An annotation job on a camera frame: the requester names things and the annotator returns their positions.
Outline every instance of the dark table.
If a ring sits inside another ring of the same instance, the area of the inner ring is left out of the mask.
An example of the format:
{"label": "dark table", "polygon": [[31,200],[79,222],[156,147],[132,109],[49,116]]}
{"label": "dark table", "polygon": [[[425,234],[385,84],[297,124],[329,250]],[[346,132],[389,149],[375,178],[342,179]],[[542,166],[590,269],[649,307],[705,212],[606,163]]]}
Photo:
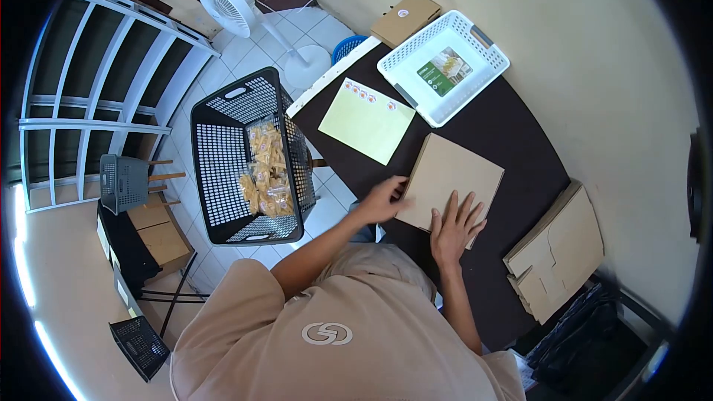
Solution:
{"label": "dark table", "polygon": [[[502,76],[440,129],[432,129],[416,114],[387,166],[318,131],[344,77],[404,102],[377,71],[377,62],[389,51],[386,45],[379,44],[358,58],[309,99],[293,120],[359,199],[389,176],[410,175],[429,132],[450,139],[505,169],[488,212],[488,227],[478,236],[473,249],[466,251],[460,260],[481,338],[491,350],[503,348],[537,323],[525,312],[505,278],[508,272],[502,258],[550,208],[569,184],[569,177],[537,120]],[[429,235],[398,220],[383,226],[391,241],[439,285]]]}

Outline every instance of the fan stand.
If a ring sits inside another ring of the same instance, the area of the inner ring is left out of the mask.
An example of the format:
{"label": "fan stand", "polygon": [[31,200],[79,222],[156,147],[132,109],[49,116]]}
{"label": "fan stand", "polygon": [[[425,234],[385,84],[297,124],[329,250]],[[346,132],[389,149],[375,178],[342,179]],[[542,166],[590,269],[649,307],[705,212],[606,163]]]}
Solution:
{"label": "fan stand", "polygon": [[298,89],[308,89],[326,71],[332,67],[332,57],[324,48],[318,45],[308,45],[295,49],[294,45],[284,38],[282,33],[268,21],[262,13],[258,14],[258,21],[267,31],[277,39],[287,50],[290,58],[284,68],[287,82]]}

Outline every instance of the black plastic basket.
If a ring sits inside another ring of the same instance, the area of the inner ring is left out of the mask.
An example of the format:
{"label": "black plastic basket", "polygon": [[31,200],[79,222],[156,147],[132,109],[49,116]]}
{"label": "black plastic basket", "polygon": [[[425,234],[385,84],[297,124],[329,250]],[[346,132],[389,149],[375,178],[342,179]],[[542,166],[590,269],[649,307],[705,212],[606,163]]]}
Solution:
{"label": "black plastic basket", "polygon": [[[287,244],[305,234],[304,219],[316,203],[307,140],[284,110],[292,103],[273,67],[223,87],[191,111],[193,164],[208,237],[216,245]],[[254,161],[248,130],[272,117],[282,136],[294,215],[250,213],[238,180]]]}
{"label": "black plastic basket", "polygon": [[144,316],[110,323],[109,328],[114,341],[131,365],[144,381],[149,382],[170,354],[166,344]]}

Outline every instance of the cardboard box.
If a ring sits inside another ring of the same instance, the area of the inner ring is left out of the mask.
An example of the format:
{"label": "cardboard box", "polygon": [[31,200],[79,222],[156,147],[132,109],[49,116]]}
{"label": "cardboard box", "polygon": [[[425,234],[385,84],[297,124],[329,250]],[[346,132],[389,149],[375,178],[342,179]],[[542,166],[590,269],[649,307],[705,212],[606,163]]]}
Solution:
{"label": "cardboard box", "polygon": [[441,5],[432,0],[402,0],[371,26],[371,34],[396,48],[439,15]]}
{"label": "cardboard box", "polygon": [[604,259],[592,203],[572,180],[532,230],[503,258],[525,309],[544,324]]}
{"label": "cardboard box", "polygon": [[146,284],[178,271],[188,263],[188,259],[191,257],[191,251],[170,221],[140,229],[138,235],[156,263],[163,268],[155,277],[147,280]]}
{"label": "cardboard box", "polygon": [[[146,203],[161,204],[162,200],[160,197],[160,193],[149,193],[148,200],[146,201]],[[164,206],[149,209],[141,205],[137,206],[136,208],[129,209],[128,211],[126,211],[126,213],[129,215],[131,223],[137,230],[148,228],[149,226],[160,225],[171,220],[168,216],[168,211]]]}
{"label": "cardboard box", "polygon": [[482,156],[434,133],[428,134],[404,192],[404,198],[414,203],[399,211],[396,218],[430,232],[431,209],[445,214],[450,193],[455,189],[460,202],[470,192],[476,193],[475,203],[483,201],[483,211],[476,220],[479,223],[488,215],[504,173],[502,167]]}

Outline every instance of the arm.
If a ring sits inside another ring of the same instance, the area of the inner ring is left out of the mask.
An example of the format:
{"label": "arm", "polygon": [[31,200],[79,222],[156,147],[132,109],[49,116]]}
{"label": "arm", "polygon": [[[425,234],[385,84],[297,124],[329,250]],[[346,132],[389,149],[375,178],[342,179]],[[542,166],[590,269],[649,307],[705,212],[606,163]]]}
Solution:
{"label": "arm", "polygon": [[443,315],[466,346],[477,355],[482,355],[483,345],[473,320],[459,263],[468,242],[477,236],[487,223],[487,220],[483,220],[474,226],[483,210],[483,203],[480,202],[471,211],[474,198],[475,193],[470,192],[459,209],[458,192],[453,191],[445,220],[442,220],[436,209],[432,210],[431,254],[441,272]]}
{"label": "arm", "polygon": [[285,300],[308,288],[346,243],[367,224],[383,223],[408,206],[398,199],[405,176],[392,176],[374,187],[369,196],[335,227],[283,258],[272,268],[272,275],[282,287]]}

